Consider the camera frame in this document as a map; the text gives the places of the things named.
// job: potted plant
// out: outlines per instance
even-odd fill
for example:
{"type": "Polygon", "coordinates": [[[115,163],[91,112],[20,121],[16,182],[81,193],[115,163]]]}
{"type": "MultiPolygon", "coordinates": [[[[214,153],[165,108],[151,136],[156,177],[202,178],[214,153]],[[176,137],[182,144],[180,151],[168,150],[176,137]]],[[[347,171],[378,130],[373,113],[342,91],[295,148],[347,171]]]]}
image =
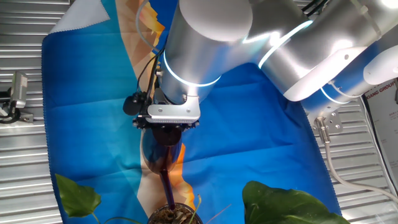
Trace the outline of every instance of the potted plant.
{"type": "MultiPolygon", "coordinates": [[[[101,196],[94,191],[94,188],[80,186],[66,177],[55,175],[61,202],[68,216],[83,218],[93,215],[101,224],[94,214],[95,208],[101,203],[101,196]]],[[[200,196],[198,198],[197,209],[201,203],[200,196]]],[[[306,192],[272,188],[256,181],[247,183],[243,188],[243,204],[245,224],[349,224],[343,217],[330,213],[321,201],[306,192]]],[[[116,219],[141,224],[124,217],[110,218],[104,224],[116,219]]],[[[156,210],[147,224],[203,224],[203,222],[196,214],[196,210],[177,203],[174,211],[169,210],[167,205],[156,210]]]]}
{"type": "MultiPolygon", "coordinates": [[[[101,196],[94,191],[94,188],[80,186],[73,180],[55,174],[57,186],[63,209],[69,217],[84,218],[93,215],[96,221],[101,224],[94,211],[101,203],[101,196]]],[[[142,224],[130,218],[114,217],[106,220],[104,224],[112,220],[126,220],[135,224],[142,224]]],[[[147,224],[203,224],[199,216],[187,205],[176,203],[174,211],[170,211],[167,205],[156,210],[149,218],[147,224]]]]}

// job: black cable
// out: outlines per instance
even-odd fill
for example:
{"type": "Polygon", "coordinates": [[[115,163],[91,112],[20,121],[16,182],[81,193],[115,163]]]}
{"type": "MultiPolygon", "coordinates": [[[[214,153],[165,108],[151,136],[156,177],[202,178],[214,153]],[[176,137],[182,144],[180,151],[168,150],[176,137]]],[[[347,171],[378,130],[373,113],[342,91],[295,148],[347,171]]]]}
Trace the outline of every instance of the black cable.
{"type": "Polygon", "coordinates": [[[150,64],[151,61],[153,61],[156,57],[158,57],[163,51],[164,51],[164,49],[162,49],[162,50],[161,50],[160,52],[158,52],[155,56],[153,56],[153,57],[148,61],[148,63],[145,65],[144,69],[142,69],[142,72],[141,72],[141,74],[138,76],[138,79],[137,79],[137,90],[136,90],[136,92],[139,91],[139,81],[141,80],[141,77],[142,77],[142,75],[144,74],[145,70],[147,69],[148,65],[150,64]]]}
{"type": "MultiPolygon", "coordinates": [[[[370,123],[369,125],[371,126],[371,128],[373,130],[374,138],[376,140],[375,143],[377,144],[377,148],[379,149],[379,153],[381,155],[381,159],[383,160],[383,163],[386,164],[386,160],[384,159],[383,153],[381,151],[379,138],[377,137],[377,134],[376,134],[376,127],[374,126],[373,117],[372,117],[372,114],[371,114],[371,108],[369,106],[369,102],[368,102],[368,99],[366,98],[365,94],[362,95],[362,99],[363,99],[365,110],[368,112],[368,115],[369,115],[369,123],[370,123]]],[[[388,169],[386,170],[386,173],[388,175],[389,180],[392,182],[392,177],[391,177],[390,172],[389,172],[388,169]]],[[[398,194],[397,187],[394,185],[394,183],[392,183],[392,185],[394,187],[394,190],[398,194]]]]}
{"type": "Polygon", "coordinates": [[[307,16],[310,17],[314,15],[314,13],[318,12],[327,2],[328,0],[323,0],[319,5],[312,9],[312,11],[307,14],[307,16]]]}
{"type": "Polygon", "coordinates": [[[17,106],[16,101],[11,102],[10,111],[8,112],[8,115],[2,116],[2,118],[4,119],[4,117],[5,117],[5,118],[12,118],[12,119],[10,119],[8,121],[0,120],[0,124],[12,124],[19,120],[19,118],[21,117],[21,112],[19,111],[18,108],[16,108],[16,106],[17,106]]]}
{"type": "Polygon", "coordinates": [[[157,64],[159,62],[159,58],[163,54],[163,52],[164,52],[164,48],[162,50],[160,50],[160,52],[159,52],[160,54],[156,55],[154,65],[152,66],[152,71],[150,73],[150,78],[149,78],[149,83],[148,83],[148,88],[147,88],[146,103],[148,102],[149,97],[150,97],[150,93],[152,92],[152,87],[154,86],[154,80],[155,80],[155,75],[156,75],[155,74],[156,73],[156,67],[157,67],[157,64]]]}
{"type": "Polygon", "coordinates": [[[313,5],[315,5],[315,3],[317,3],[319,0],[313,0],[312,2],[310,2],[309,4],[307,4],[306,6],[304,6],[304,8],[302,8],[301,10],[303,12],[307,11],[309,8],[311,8],[313,5]]]}
{"type": "Polygon", "coordinates": [[[19,121],[19,118],[21,118],[21,111],[18,108],[15,108],[14,117],[8,121],[0,120],[0,124],[12,124],[19,121]]]}

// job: cable connector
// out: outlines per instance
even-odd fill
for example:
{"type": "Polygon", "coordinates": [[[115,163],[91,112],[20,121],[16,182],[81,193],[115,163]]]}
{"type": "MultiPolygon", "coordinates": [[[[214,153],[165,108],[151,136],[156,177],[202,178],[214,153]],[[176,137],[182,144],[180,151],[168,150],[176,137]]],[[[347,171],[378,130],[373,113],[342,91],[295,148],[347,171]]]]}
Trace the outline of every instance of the cable connector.
{"type": "Polygon", "coordinates": [[[329,131],[325,124],[325,118],[319,117],[315,120],[322,143],[330,143],[329,131]]]}

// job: soil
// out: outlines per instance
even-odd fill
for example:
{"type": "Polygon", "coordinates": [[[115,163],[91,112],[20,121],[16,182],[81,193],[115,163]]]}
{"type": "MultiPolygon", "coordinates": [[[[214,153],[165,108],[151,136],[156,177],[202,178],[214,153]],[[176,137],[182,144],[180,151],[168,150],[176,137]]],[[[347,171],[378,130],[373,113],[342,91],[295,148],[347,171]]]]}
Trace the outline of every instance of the soil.
{"type": "MultiPolygon", "coordinates": [[[[148,222],[148,224],[188,224],[192,215],[193,212],[191,210],[176,204],[174,211],[169,210],[168,207],[156,211],[151,216],[151,222],[148,222]]],[[[195,215],[191,224],[202,224],[202,222],[199,222],[197,215],[195,215]]]]}

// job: white sticker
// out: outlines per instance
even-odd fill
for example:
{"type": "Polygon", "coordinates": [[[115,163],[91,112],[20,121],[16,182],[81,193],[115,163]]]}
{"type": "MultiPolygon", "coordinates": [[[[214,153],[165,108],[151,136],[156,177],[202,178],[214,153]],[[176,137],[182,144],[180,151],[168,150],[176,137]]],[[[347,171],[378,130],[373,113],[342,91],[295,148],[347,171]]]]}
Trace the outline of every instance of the white sticker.
{"type": "Polygon", "coordinates": [[[21,85],[22,85],[23,87],[27,87],[27,78],[26,78],[26,77],[22,77],[21,85]]]}

